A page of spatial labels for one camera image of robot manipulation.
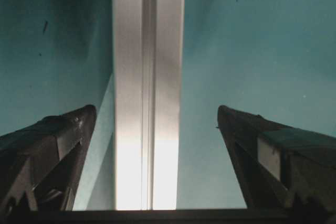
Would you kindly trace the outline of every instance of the dark speck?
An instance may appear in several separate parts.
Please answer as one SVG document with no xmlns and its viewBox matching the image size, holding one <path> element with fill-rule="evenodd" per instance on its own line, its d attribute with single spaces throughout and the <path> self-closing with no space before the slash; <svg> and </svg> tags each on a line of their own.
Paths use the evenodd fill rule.
<svg viewBox="0 0 336 224">
<path fill-rule="evenodd" d="M 48 21 L 46 20 L 46 22 L 44 23 L 43 34 L 46 32 L 47 27 L 48 27 Z"/>
</svg>

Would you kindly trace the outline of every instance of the teal wall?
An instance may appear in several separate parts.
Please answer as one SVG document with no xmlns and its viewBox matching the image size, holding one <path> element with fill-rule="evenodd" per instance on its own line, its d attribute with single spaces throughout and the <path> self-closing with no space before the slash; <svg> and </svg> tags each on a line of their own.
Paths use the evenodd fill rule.
<svg viewBox="0 0 336 224">
<path fill-rule="evenodd" d="M 111 10 L 111 0 L 0 0 L 0 135 L 86 104 L 100 111 L 112 74 Z M 104 168 L 112 152 L 97 167 L 93 208 L 112 208 Z"/>
<path fill-rule="evenodd" d="M 336 136 L 334 0 L 185 0 L 178 208 L 244 207 L 221 104 Z"/>
</svg>

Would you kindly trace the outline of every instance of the metal bar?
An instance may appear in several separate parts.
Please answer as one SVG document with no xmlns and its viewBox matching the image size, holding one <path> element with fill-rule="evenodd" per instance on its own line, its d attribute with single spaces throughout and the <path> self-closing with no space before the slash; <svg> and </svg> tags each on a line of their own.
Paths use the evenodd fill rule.
<svg viewBox="0 0 336 224">
<path fill-rule="evenodd" d="M 184 0 L 113 0 L 116 205 L 175 209 Z"/>
<path fill-rule="evenodd" d="M 153 209 L 156 0 L 143 0 L 142 209 Z"/>
<path fill-rule="evenodd" d="M 157 0 L 155 45 L 154 209 L 175 209 L 184 0 Z"/>
<path fill-rule="evenodd" d="M 32 223 L 288 223 L 282 209 L 31 212 Z"/>
<path fill-rule="evenodd" d="M 116 208 L 141 209 L 142 0 L 113 0 Z"/>
</svg>

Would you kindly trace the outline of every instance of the teal background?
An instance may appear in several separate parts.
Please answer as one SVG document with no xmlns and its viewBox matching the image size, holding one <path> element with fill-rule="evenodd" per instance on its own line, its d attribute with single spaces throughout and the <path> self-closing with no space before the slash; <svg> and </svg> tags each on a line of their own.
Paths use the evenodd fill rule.
<svg viewBox="0 0 336 224">
<path fill-rule="evenodd" d="M 245 207 L 221 104 L 336 136 L 334 0 L 185 0 L 178 208 Z"/>
<path fill-rule="evenodd" d="M 0 0 L 0 135 L 86 104 L 100 110 L 113 67 L 111 12 L 111 0 Z M 102 167 L 112 152 L 110 144 Z M 112 208 L 111 170 L 97 169 L 89 205 Z M 101 191 L 106 199 L 95 200 Z"/>
</svg>

